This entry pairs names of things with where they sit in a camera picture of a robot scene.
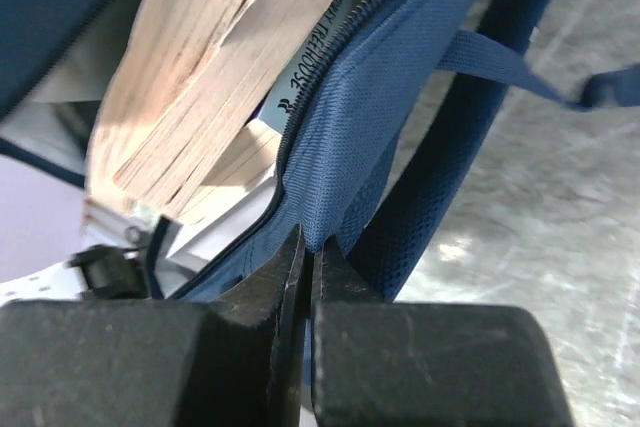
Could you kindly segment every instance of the white pegboard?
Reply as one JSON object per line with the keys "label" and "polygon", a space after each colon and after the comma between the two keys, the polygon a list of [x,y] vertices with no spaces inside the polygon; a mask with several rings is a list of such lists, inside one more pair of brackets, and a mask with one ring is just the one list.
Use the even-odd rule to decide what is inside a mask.
{"label": "white pegboard", "polygon": [[54,264],[25,277],[0,283],[0,307],[14,300],[80,300],[87,290],[82,272],[66,262]]}

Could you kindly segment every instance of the black clamp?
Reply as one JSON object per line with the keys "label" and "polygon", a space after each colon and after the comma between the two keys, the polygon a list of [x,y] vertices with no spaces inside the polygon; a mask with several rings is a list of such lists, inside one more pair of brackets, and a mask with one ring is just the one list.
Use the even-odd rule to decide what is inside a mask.
{"label": "black clamp", "polygon": [[128,259],[127,250],[95,245],[75,254],[68,262],[78,268],[87,284],[84,299],[146,299],[148,288],[138,259]]}

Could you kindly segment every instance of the padded shoulder strap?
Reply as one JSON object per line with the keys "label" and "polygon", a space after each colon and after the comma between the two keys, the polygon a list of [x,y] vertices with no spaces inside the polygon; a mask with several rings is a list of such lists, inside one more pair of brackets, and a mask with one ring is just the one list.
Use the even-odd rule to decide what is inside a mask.
{"label": "padded shoulder strap", "polygon": [[[493,0],[478,32],[521,55],[548,2]],[[398,294],[453,200],[502,104],[506,74],[513,75],[455,79],[411,162],[350,252],[351,265],[385,299]],[[533,81],[528,75],[520,80]]]}

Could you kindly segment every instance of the black plastic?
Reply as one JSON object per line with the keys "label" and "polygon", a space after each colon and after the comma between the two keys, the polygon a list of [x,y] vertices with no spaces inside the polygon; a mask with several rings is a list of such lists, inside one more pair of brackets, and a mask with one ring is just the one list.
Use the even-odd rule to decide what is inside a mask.
{"label": "black plastic", "polygon": [[320,303],[321,427],[573,425],[551,350],[514,307]]}
{"label": "black plastic", "polygon": [[86,299],[145,299],[148,287],[137,262],[122,249],[96,245],[75,254],[69,267],[79,268],[87,284]]}
{"label": "black plastic", "polygon": [[311,284],[304,256],[296,229],[210,305],[8,304],[0,310],[2,425],[297,426]]}

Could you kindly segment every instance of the backpack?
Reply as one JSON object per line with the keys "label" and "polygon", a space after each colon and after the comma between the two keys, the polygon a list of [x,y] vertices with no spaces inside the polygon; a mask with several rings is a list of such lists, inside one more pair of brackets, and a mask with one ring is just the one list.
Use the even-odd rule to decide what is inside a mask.
{"label": "backpack", "polygon": [[[171,298],[212,301],[265,264],[300,225],[309,252],[336,236],[354,269],[392,301],[451,204],[509,86],[585,112],[611,101],[640,104],[639,65],[594,75],[575,101],[529,70],[524,54],[549,1],[492,0],[477,29],[467,31],[460,25],[474,0],[363,0],[294,102],[268,209]],[[104,2],[0,0],[2,11],[11,12],[0,24],[0,115],[42,78]],[[400,131],[435,70],[458,75],[380,202]],[[0,149],[76,185],[83,182],[8,142]],[[150,272],[168,224],[161,219],[152,236]]]}

